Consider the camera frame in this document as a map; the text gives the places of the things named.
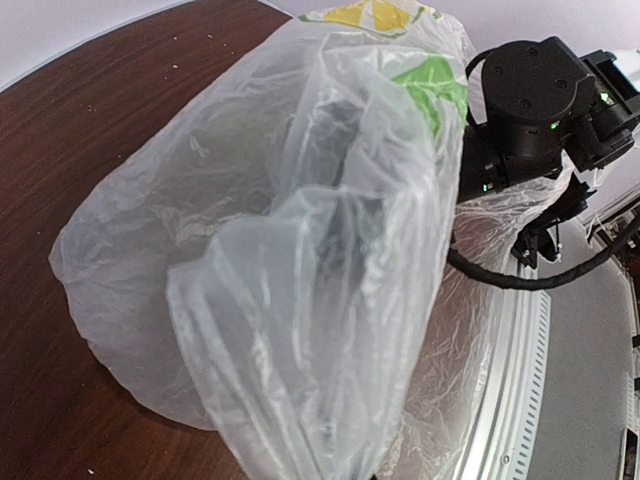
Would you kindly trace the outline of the clear plastic bag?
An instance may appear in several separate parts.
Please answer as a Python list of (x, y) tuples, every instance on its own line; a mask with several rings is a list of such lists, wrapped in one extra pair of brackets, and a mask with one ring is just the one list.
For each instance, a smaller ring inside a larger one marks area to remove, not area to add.
[(95, 357), (253, 479), (455, 479), (504, 291), (569, 174), (456, 205), (473, 47), (360, 1), (294, 18), (102, 180), (50, 254)]

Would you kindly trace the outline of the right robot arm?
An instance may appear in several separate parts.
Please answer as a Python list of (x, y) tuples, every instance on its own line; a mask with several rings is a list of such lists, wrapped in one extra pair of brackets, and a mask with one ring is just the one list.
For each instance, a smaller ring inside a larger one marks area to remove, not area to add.
[(603, 169), (634, 145), (639, 92), (609, 51), (577, 56), (556, 36), (479, 53), (486, 121), (467, 118), (458, 200), (538, 178), (555, 179), (562, 157), (578, 171)]

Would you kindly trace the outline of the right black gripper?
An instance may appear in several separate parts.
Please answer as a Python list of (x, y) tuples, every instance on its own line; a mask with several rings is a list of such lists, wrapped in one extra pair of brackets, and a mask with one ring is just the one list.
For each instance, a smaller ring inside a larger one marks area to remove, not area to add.
[(558, 37), (510, 42), (477, 54), (486, 121), (467, 113), (459, 204), (562, 168), (571, 122), (588, 113), (595, 77)]

